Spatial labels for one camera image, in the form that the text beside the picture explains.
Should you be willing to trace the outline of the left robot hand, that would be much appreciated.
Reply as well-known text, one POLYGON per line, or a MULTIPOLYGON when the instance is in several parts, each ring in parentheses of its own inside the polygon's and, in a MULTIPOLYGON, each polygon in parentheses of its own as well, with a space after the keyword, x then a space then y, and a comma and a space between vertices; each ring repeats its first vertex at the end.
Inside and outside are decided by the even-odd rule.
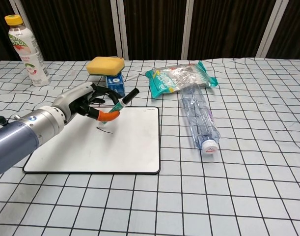
POLYGON ((108 96, 116 105, 122 98, 117 92, 102 86, 97 86, 93 82, 82 83, 62 94, 53 102, 52 106, 60 109, 65 115, 65 124, 68 124, 76 114, 87 116, 97 121, 108 122, 116 119, 119 111, 104 113, 91 104, 104 104, 106 101, 101 96, 108 96))

